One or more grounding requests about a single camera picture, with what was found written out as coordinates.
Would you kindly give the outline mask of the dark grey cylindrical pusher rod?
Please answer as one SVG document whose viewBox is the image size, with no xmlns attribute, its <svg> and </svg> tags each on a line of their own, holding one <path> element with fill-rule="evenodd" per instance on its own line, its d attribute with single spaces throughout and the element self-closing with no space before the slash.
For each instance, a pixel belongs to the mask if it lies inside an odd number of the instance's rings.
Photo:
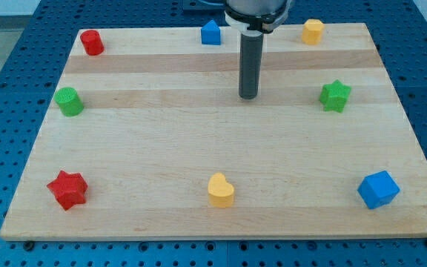
<svg viewBox="0 0 427 267">
<path fill-rule="evenodd" d="M 259 89 L 259 74 L 262 60 L 263 35 L 240 38 L 239 96 L 254 99 Z"/>
</svg>

